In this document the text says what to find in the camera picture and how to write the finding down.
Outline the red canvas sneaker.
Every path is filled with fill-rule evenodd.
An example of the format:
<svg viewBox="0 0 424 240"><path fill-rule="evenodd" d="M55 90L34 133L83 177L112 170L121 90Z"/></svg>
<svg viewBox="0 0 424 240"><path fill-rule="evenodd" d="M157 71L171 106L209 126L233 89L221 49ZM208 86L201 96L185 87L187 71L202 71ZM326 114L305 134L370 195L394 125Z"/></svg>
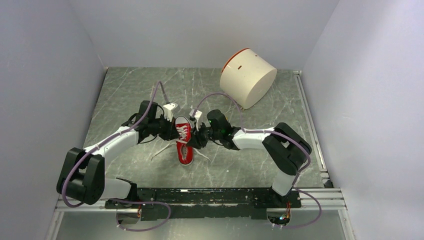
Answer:
<svg viewBox="0 0 424 240"><path fill-rule="evenodd" d="M194 149L188 146L188 142L191 139L192 125L186 117L177 116L175 128L179 134L179 138L176 141L178 160L182 165L187 166L194 159Z"/></svg>

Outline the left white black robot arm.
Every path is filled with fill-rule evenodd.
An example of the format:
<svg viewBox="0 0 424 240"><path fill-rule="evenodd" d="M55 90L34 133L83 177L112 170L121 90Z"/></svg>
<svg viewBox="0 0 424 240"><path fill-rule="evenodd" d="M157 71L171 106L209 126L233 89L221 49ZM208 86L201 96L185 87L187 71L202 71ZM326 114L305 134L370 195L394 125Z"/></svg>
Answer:
<svg viewBox="0 0 424 240"><path fill-rule="evenodd" d="M179 108L174 102L161 106L144 100L139 111L112 135L84 149L70 149L66 153L56 191L64 199L78 200L80 205L118 199L124 207L134 207L140 199L137 184L122 178L106 178L106 168L129 148L143 144L147 137L160 137L164 141L178 139L180 135L174 113Z"/></svg>

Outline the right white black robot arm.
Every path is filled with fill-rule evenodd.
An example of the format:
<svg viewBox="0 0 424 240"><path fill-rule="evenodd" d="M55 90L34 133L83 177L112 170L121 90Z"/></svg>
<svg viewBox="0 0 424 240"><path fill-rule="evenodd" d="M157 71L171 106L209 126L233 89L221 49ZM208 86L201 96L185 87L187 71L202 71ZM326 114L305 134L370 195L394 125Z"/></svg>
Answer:
<svg viewBox="0 0 424 240"><path fill-rule="evenodd" d="M278 167L271 186L270 202L282 207L289 200L302 166L310 162L311 146L288 124L280 122L266 129L242 129L232 126L218 109L210 111L206 118L209 126L202 123L190 131L187 142L194 149L204 148L208 142L220 143L228 150L257 149L268 153Z"/></svg>

